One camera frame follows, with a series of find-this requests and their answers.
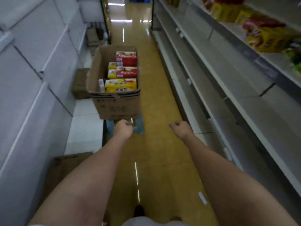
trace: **person's left arm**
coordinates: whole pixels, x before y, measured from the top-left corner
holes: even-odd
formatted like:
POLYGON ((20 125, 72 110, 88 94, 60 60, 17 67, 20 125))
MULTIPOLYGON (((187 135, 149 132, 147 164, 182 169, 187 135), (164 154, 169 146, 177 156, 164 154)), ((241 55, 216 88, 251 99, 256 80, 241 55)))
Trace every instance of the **person's left arm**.
POLYGON ((130 122, 119 121, 111 140, 66 176, 29 225, 101 225, 121 151, 132 132, 130 122))

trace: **shiny floor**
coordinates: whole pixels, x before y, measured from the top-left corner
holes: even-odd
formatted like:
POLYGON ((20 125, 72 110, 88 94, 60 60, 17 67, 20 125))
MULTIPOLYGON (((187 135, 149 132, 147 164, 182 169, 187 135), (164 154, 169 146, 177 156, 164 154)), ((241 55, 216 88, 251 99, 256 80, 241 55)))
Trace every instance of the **shiny floor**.
POLYGON ((107 207, 110 225, 121 225, 141 204, 148 217, 167 223, 179 216, 189 225, 218 225, 186 146, 168 123, 181 120, 156 45, 150 35, 152 4, 108 0, 113 45, 138 49, 145 134, 133 134, 123 149, 107 207))

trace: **person's left hand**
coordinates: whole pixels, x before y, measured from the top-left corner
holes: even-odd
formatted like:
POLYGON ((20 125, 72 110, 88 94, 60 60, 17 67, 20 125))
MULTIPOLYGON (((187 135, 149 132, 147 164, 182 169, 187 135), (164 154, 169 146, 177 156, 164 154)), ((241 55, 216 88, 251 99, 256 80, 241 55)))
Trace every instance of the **person's left hand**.
POLYGON ((133 134, 133 126, 129 121, 121 120, 114 126, 113 136, 128 140, 133 134))

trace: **hand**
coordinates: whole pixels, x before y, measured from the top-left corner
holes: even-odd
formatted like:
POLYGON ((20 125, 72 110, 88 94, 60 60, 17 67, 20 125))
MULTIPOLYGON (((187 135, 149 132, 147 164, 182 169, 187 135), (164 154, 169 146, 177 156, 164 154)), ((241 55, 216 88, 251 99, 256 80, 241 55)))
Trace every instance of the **hand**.
POLYGON ((123 138, 124 140, 128 140, 133 134, 133 126, 130 122, 126 120, 119 121, 114 126, 113 136, 118 138, 123 138))
POLYGON ((184 138, 190 134, 193 135, 192 129, 186 121, 170 123, 169 126, 172 128, 175 135, 181 140, 184 140, 184 138))

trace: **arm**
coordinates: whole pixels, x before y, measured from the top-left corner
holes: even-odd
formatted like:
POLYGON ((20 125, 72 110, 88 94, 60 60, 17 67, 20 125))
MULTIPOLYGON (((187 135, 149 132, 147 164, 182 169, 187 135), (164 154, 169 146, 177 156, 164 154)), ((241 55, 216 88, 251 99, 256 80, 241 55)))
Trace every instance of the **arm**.
POLYGON ((187 122, 171 123, 189 148, 221 225, 296 225, 280 203, 255 179, 200 141, 187 122))
POLYGON ((53 190, 29 225, 101 225, 121 150, 132 132, 130 122, 119 121, 112 139, 53 190))

